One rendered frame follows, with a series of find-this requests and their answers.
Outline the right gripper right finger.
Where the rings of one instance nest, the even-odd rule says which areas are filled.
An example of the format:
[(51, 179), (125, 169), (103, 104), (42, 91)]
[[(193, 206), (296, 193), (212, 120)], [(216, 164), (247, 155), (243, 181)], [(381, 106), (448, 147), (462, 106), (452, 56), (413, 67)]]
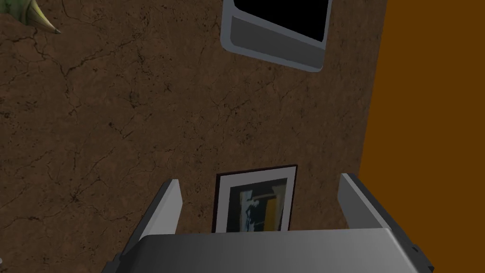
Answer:
[(337, 198), (350, 229), (388, 228), (400, 241), (409, 242), (404, 230), (356, 175), (341, 174)]

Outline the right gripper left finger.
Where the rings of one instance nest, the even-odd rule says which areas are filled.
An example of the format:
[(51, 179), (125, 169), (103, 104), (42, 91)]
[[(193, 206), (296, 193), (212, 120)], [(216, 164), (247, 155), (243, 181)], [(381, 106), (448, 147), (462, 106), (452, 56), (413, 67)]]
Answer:
[(163, 250), (164, 240), (175, 234), (182, 204), (179, 180), (169, 179), (163, 183), (130, 236), (120, 259), (144, 259)]

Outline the framed picture with white mat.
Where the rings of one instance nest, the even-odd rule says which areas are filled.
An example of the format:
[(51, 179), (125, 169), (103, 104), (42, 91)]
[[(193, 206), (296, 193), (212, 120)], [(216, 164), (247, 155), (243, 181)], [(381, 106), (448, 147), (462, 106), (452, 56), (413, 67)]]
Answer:
[(287, 231), (297, 165), (216, 176), (213, 233)]

